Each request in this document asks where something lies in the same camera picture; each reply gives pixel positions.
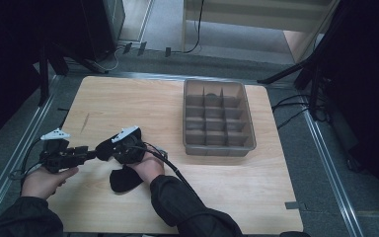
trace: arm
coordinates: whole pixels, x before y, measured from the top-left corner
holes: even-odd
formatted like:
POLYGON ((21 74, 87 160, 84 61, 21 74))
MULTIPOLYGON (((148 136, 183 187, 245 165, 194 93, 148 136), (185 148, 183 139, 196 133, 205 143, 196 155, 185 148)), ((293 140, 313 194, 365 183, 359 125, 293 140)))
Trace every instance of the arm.
POLYGON ((28 175, 21 196, 0 215, 0 236, 63 236, 63 224, 46 200, 77 172, 50 174, 41 167, 28 175))
POLYGON ((183 182, 165 176, 163 163, 152 154, 128 166, 150 185, 153 208, 168 225, 178 227, 180 236, 243 236, 230 215, 207 208, 183 182))

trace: brown plastic tray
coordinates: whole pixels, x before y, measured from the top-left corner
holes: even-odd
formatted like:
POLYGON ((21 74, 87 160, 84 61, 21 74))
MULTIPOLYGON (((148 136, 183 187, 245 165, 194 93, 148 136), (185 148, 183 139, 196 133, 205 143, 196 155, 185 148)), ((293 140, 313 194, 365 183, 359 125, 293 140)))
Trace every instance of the brown plastic tray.
POLYGON ((245 86, 186 80, 183 131, 187 155, 246 156, 257 144, 245 86))

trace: black sleeve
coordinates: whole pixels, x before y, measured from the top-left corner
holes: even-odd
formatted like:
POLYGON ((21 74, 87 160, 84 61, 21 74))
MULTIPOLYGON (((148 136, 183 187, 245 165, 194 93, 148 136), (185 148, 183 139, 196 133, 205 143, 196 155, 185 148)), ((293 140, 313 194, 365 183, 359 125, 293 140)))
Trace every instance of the black sleeve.
POLYGON ((178 227, 181 237, 243 236, 230 215, 207 208, 175 177, 157 177, 150 184, 150 191, 153 208, 169 226, 178 227))
POLYGON ((46 200, 19 197, 0 215, 0 236, 63 236, 60 218, 48 209, 46 200))

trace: hand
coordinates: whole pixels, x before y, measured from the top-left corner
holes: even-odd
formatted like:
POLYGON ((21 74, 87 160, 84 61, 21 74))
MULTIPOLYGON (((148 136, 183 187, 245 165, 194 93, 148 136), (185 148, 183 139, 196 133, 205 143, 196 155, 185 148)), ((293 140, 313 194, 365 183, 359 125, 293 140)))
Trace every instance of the hand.
POLYGON ((148 185, 150 185, 156 177, 165 175, 164 163, 150 152, 144 154, 140 163, 128 164, 127 166, 135 170, 140 179, 148 185))
POLYGON ((72 177, 78 171, 78 167, 75 167, 57 174, 51 174, 44 167, 39 167, 26 177, 21 197, 48 199, 56 192, 57 187, 66 183, 66 179, 72 177))

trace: wooden table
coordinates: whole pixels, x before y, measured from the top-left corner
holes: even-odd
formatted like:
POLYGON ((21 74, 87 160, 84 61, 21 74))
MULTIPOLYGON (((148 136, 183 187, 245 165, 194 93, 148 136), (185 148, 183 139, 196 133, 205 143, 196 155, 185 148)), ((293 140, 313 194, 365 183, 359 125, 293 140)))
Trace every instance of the wooden table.
MULTIPOLYGON (((142 139, 164 148, 204 203, 229 213, 244 234, 303 229, 266 89, 246 86, 257 148, 246 157, 188 156, 183 145, 183 81, 87 77, 63 126, 70 145, 90 149, 138 125, 142 139)), ((156 214, 146 185, 127 194, 110 188, 115 159, 80 166, 49 201, 66 232, 177 233, 156 214)), ((166 167, 167 175, 174 172, 166 167)))

